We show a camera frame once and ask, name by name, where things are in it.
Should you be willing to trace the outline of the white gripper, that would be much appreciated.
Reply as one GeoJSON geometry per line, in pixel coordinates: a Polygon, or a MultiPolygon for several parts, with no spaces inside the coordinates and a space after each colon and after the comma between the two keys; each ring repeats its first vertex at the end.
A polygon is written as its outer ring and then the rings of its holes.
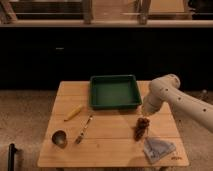
{"type": "Polygon", "coordinates": [[[163,101],[159,98],[156,98],[152,95],[147,95],[142,104],[142,115],[143,116],[150,116],[158,112],[163,105],[163,101]]]}

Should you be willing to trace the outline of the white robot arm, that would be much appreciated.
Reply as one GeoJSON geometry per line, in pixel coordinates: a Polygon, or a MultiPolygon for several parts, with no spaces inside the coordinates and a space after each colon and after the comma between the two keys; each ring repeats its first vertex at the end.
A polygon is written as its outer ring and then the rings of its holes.
{"type": "Polygon", "coordinates": [[[179,87],[180,79],[175,74],[153,79],[143,99],[142,113],[153,115],[167,102],[213,133],[213,105],[183,93],[179,87]]]}

